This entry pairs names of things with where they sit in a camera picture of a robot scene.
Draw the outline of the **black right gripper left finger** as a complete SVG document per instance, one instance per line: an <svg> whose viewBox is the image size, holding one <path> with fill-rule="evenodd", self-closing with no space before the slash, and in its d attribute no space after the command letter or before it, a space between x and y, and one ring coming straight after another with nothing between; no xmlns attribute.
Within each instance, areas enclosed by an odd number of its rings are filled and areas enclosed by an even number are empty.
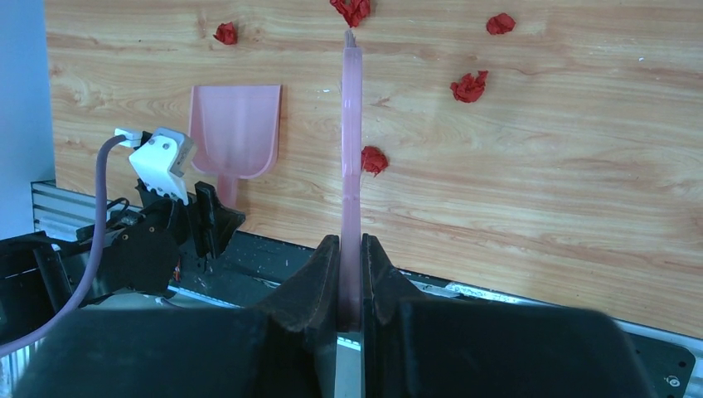
<svg viewBox="0 0 703 398"><path fill-rule="evenodd" d="M334 390L339 239L247 308L79 310L16 397L322 397Z"/></svg>

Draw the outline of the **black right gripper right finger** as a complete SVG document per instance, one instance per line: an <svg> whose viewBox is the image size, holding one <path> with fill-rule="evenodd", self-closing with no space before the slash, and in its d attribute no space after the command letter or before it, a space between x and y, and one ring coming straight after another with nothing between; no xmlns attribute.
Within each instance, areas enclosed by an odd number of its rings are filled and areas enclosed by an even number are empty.
<svg viewBox="0 0 703 398"><path fill-rule="evenodd" d="M652 397L634 347L603 313L435 297L364 235L365 397Z"/></svg>

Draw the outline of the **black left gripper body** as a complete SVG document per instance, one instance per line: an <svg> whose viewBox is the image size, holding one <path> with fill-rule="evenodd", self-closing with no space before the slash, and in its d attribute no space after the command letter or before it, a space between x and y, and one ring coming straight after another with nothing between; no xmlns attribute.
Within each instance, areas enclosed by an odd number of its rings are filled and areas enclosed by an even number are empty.
<svg viewBox="0 0 703 398"><path fill-rule="evenodd" d="M186 200L159 196L139 181L143 208L121 211L108 222L106 246L83 303L100 303L116 294L166 296L170 283L208 272L245 214L222 205L216 189L197 182Z"/></svg>

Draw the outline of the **pink plastic dustpan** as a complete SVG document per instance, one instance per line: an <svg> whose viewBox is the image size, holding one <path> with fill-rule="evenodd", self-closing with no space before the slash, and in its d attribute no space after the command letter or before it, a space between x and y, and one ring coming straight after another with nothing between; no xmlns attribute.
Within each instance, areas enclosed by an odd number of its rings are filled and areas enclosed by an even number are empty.
<svg viewBox="0 0 703 398"><path fill-rule="evenodd" d="M192 88L189 134L192 166L216 177L221 203L234 209L238 182L267 173L279 150L281 85Z"/></svg>

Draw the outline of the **pink hand brush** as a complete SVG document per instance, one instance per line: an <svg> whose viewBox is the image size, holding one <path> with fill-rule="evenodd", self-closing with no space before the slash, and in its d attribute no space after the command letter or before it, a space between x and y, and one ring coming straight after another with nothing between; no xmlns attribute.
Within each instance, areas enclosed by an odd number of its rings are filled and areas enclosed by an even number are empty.
<svg viewBox="0 0 703 398"><path fill-rule="evenodd" d="M361 326L361 138L362 49L352 30L345 32L342 53L342 226L338 281L339 328L356 332Z"/></svg>

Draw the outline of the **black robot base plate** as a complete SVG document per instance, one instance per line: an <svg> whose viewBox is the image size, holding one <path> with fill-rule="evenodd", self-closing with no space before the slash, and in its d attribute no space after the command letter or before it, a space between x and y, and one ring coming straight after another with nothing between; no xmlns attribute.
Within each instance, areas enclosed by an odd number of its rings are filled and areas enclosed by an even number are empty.
<svg viewBox="0 0 703 398"><path fill-rule="evenodd" d="M42 232L1 243L1 353L41 337L17 397L324 397L335 389L340 243L326 236L263 300L238 309L100 312L65 271L75 256L92 282L160 294L184 265L211 260L244 215L198 182L186 200L138 184L144 208L94 237ZM686 347L661 348L603 313L424 293L373 235L361 240L361 389L367 397L682 397L702 371Z"/></svg>

